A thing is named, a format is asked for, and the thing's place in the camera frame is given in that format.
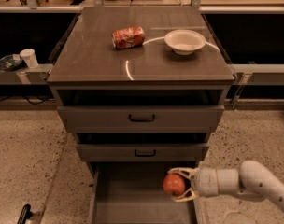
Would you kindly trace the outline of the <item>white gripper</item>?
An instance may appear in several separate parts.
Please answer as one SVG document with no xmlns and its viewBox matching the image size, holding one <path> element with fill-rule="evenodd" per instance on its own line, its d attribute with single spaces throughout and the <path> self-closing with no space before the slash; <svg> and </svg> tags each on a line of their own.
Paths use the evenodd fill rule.
<svg viewBox="0 0 284 224">
<path fill-rule="evenodd" d="M 195 190 L 188 188 L 179 196 L 172 196 L 171 199 L 177 203 L 189 202 L 196 199 L 199 195 L 202 197 L 215 197 L 219 194 L 217 171 L 212 168 L 190 168 L 176 167 L 171 168 L 168 174 L 177 174 L 187 180 L 193 180 Z"/>
</svg>

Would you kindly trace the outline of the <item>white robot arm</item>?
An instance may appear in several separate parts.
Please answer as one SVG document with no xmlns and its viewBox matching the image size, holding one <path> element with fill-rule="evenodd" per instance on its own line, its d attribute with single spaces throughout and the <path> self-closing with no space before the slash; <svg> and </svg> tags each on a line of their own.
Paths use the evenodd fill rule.
<svg viewBox="0 0 284 224">
<path fill-rule="evenodd" d="M 243 161 L 239 169 L 176 167 L 168 174 L 190 182 L 179 195 L 168 192 L 175 202 L 230 195 L 245 201 L 269 200 L 284 213 L 284 184 L 257 161 Z"/>
</svg>

